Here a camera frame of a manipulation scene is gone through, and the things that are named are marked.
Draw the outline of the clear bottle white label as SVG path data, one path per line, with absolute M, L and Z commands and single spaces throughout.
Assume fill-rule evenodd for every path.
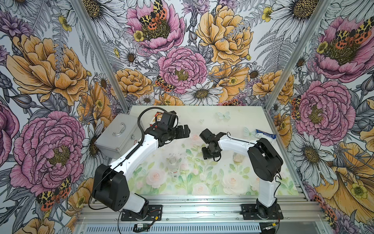
M 175 156 L 167 159 L 168 171 L 173 179 L 178 179 L 180 176 L 180 162 Z

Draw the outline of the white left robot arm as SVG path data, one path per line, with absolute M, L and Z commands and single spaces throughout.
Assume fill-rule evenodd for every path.
M 130 191 L 128 181 L 136 168 L 158 148 L 176 139 L 190 136 L 187 125 L 179 125 L 175 111 L 161 108 L 161 120 L 156 120 L 147 129 L 143 129 L 141 118 L 137 125 L 141 139 L 118 160 L 109 165 L 100 165 L 94 175 L 91 197 L 113 211 L 125 210 L 136 219 L 144 219 L 149 214 L 149 201 Z

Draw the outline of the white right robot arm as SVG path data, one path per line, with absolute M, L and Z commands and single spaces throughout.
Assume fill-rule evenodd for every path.
M 255 175 L 259 178 L 259 194 L 255 204 L 241 205 L 244 220 L 282 220 L 283 214 L 275 197 L 278 189 L 276 176 L 280 175 L 283 159 L 269 140 L 255 141 L 233 138 L 228 133 L 212 133 L 205 129 L 199 137 L 206 144 L 202 149 L 203 158 L 219 161 L 222 151 L 247 154 Z

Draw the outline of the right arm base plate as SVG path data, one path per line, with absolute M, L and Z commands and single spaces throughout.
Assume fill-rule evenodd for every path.
M 283 220 L 283 213 L 278 204 L 265 207 L 257 204 L 241 204 L 240 215 L 244 220 Z

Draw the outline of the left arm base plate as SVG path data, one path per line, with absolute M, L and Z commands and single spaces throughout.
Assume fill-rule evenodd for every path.
M 162 219 L 163 205 L 149 205 L 147 210 L 135 213 L 130 210 L 122 210 L 121 221 L 160 221 Z

